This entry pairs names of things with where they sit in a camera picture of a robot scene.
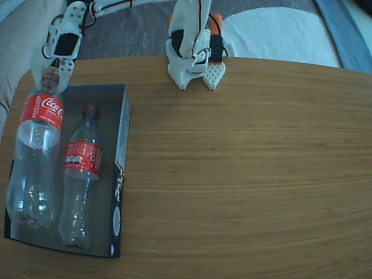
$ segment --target coca-cola bottle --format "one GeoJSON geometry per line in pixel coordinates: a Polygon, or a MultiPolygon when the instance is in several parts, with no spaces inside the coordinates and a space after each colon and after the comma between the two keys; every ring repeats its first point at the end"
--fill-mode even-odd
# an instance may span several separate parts
{"type": "Polygon", "coordinates": [[[90,188],[101,175],[102,150],[98,141],[98,119],[99,109],[87,105],[83,119],[67,144],[63,164],[65,195],[58,230],[65,245],[80,249],[90,247],[90,188]]]}
{"type": "Polygon", "coordinates": [[[53,168],[63,120],[58,82],[58,75],[48,72],[31,91],[16,136],[6,207],[12,221],[30,228],[49,227],[55,217],[53,168]]]}

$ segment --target wooden table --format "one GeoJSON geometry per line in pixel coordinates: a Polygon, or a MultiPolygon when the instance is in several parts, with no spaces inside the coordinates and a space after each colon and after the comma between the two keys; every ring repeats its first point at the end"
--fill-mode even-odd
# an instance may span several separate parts
{"type": "MultiPolygon", "coordinates": [[[[127,83],[133,102],[121,259],[0,238],[0,277],[371,278],[372,76],[226,65],[216,91],[179,91],[164,57],[78,61],[73,83],[127,83]]],[[[2,203],[32,86],[27,73],[0,145],[2,203]]]]}

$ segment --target bottle neck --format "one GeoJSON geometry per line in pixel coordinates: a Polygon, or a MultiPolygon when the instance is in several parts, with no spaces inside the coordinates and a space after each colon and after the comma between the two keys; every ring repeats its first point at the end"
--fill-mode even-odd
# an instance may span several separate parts
{"type": "Polygon", "coordinates": [[[41,83],[41,91],[43,93],[55,95],[57,91],[58,83],[50,78],[46,78],[41,83]]]}
{"type": "Polygon", "coordinates": [[[92,116],[83,116],[83,119],[81,119],[81,125],[85,128],[93,128],[97,125],[97,118],[92,116]]]}

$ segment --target bottle cap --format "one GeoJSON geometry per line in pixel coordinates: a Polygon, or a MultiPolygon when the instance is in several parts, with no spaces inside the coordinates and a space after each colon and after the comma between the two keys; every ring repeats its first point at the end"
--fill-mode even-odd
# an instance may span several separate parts
{"type": "Polygon", "coordinates": [[[86,116],[87,113],[93,115],[95,118],[99,118],[99,108],[96,105],[86,105],[83,111],[83,115],[86,116]]]}
{"type": "Polygon", "coordinates": [[[59,75],[57,73],[55,73],[54,71],[49,71],[47,73],[45,73],[41,79],[41,81],[44,81],[44,80],[54,80],[55,83],[59,83],[59,75]]]}

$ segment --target large plastic bottle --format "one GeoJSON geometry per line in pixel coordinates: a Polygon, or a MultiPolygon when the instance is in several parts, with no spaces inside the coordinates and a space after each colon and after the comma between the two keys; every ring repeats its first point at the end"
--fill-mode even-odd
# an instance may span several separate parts
{"type": "Polygon", "coordinates": [[[66,148],[63,164],[65,195],[59,220],[59,234],[67,246],[90,247],[89,203],[90,188],[101,175],[102,150],[99,147],[99,109],[88,105],[66,148]]]}
{"type": "Polygon", "coordinates": [[[53,168],[63,121],[58,82],[56,73],[46,73],[26,99],[6,193],[10,219],[33,229],[49,227],[55,218],[53,168]]]}

